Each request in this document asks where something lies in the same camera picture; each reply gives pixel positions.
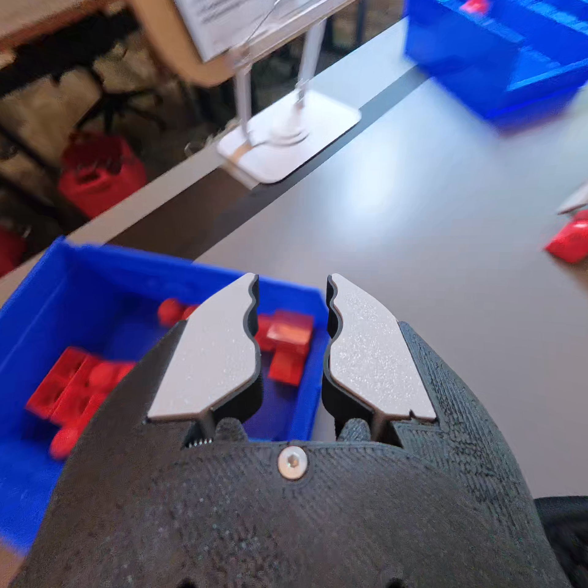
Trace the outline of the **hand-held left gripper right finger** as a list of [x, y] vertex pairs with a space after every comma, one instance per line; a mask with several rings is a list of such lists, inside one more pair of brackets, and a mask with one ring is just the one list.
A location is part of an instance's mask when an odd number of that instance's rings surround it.
[[329, 342], [323, 406], [340, 429], [362, 419], [371, 437], [393, 422], [434, 423], [436, 410], [395, 315], [339, 273], [327, 277]]

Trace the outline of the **blue plastic bin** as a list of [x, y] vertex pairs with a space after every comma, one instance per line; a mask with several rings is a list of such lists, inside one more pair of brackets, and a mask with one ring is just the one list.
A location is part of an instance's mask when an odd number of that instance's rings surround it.
[[496, 128], [559, 115], [587, 84], [587, 1], [406, 1], [405, 54]]
[[1, 539], [21, 554], [38, 533], [63, 464], [57, 428], [26, 402], [70, 346], [139, 361], [166, 333], [168, 298], [200, 304], [241, 272], [116, 246], [56, 239], [1, 309]]

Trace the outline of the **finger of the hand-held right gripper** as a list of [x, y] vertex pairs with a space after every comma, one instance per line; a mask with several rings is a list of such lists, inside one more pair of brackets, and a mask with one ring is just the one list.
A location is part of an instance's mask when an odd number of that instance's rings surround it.
[[587, 206], [587, 182], [580, 185], [557, 209], [557, 215], [568, 215]]

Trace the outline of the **instruction sheet on white stand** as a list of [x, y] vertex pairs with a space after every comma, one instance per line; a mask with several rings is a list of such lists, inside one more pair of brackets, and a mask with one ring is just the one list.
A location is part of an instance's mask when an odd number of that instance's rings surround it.
[[204, 62], [174, 1], [128, 1], [159, 61], [182, 81], [209, 89], [230, 80], [231, 60]]

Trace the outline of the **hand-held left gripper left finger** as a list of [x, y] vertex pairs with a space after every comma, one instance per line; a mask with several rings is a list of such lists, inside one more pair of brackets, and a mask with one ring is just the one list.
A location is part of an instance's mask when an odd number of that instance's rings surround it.
[[225, 417], [249, 420], [263, 402], [259, 276], [246, 273], [206, 299], [180, 326], [150, 422], [197, 422], [213, 437]]

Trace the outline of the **white document stand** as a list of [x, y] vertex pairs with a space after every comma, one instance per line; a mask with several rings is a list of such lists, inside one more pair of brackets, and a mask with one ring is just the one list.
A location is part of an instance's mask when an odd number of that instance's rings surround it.
[[326, 19], [305, 34], [295, 89], [251, 115], [251, 66], [235, 78], [238, 123], [217, 140], [217, 152], [229, 167], [258, 184], [273, 185], [309, 162], [356, 126], [361, 114], [311, 88]]

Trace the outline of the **pile of mega blocks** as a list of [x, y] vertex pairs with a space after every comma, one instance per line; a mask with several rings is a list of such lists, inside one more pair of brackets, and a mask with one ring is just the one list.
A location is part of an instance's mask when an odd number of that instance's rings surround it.
[[[61, 345], [49, 354], [40, 382], [24, 403], [24, 409], [48, 423], [49, 454], [63, 461], [79, 439], [100, 404], [179, 320], [189, 318], [198, 304], [187, 305], [168, 298], [155, 308], [144, 301], [135, 307], [137, 318], [116, 325], [122, 348], [99, 351], [81, 345]], [[261, 349], [263, 403], [245, 422], [247, 434], [255, 440], [286, 440], [292, 429], [304, 438], [314, 422], [318, 388], [312, 387], [311, 373], [319, 340], [319, 322], [312, 314], [275, 308], [258, 313], [255, 336]]]

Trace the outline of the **red plastic jerrycan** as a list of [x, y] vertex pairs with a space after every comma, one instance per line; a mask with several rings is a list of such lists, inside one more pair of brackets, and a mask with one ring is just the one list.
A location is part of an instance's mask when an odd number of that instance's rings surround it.
[[60, 161], [58, 191], [89, 219], [100, 216], [148, 183], [142, 161], [119, 134], [75, 130]]
[[18, 268], [26, 253], [26, 240], [1, 227], [1, 277]]

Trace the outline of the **printed instruction sheet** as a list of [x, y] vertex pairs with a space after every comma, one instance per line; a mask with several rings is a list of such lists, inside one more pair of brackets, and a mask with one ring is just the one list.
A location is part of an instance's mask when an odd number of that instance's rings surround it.
[[203, 62], [265, 35], [308, 28], [349, 1], [175, 1]]

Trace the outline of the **red mega block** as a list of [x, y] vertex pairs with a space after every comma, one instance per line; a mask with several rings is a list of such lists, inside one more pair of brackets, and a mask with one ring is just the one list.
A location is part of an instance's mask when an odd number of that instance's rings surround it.
[[587, 259], [587, 219], [568, 222], [546, 246], [544, 251], [569, 264]]

